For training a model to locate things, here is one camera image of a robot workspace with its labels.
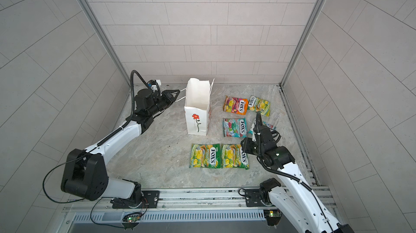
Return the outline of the teal pink snack packet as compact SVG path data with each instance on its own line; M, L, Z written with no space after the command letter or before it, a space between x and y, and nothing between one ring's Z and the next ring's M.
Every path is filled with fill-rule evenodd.
M252 123L252 125L251 125L251 128L249 130L249 133L250 134L253 134L255 125L256 125L256 120L254 120L253 123ZM268 128L270 128L272 130L275 129L275 127L273 125L269 124L269 123L263 122L263 125L267 126Z

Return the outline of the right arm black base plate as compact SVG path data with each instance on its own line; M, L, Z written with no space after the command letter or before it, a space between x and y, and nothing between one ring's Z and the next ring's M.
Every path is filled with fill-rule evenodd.
M244 197L247 207L274 207L269 198L269 194L272 189L281 186L281 183L277 179L271 178L262 182L259 188L240 188L238 194Z

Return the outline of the orange pink snack packet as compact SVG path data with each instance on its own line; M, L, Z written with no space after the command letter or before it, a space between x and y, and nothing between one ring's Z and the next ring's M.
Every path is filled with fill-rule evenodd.
M245 98L227 96L223 105L223 111L238 115L246 115L249 101Z

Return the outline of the green yellow snack packet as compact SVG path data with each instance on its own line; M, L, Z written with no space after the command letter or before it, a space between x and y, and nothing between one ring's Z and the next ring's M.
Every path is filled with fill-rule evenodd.
M222 145L222 168L249 170L249 159L240 144Z
M260 112L261 115L270 116L270 102L252 95L249 99L248 109L253 112Z

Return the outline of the white paper bag red flowers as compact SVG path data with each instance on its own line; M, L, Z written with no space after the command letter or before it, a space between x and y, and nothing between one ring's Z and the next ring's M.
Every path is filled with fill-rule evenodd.
M206 136L210 120L211 92L214 80L190 78L186 86L185 120L188 134Z

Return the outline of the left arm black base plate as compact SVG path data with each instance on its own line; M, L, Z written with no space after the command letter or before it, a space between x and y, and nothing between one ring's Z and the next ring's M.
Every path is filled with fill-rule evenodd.
M141 190L141 184L133 182L135 187L131 197L127 199L114 198L110 201L113 209L138 209L138 208L156 208L158 205L160 191L158 190Z

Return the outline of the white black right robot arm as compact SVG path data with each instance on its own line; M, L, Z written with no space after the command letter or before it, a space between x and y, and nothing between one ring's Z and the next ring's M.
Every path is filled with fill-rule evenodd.
M253 130L255 140L242 141L244 152L256 156L267 172L277 176L261 183L262 202L279 209L299 233L352 233L352 227L342 225L304 181L290 151L277 145L277 132L262 121Z

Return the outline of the green red snack packet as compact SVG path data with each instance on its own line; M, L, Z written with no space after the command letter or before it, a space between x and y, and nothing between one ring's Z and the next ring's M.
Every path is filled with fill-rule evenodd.
M224 118L223 133L224 137L246 137L247 123L245 118Z

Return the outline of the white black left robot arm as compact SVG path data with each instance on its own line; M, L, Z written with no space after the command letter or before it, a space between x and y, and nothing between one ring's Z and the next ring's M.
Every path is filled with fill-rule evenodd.
M75 149L68 154L61 190L89 201L112 198L117 204L128 207L141 204L141 185L110 178L106 165L130 141L142 135L180 93L180 90L140 90L133 96L132 112L122 126L86 149Z

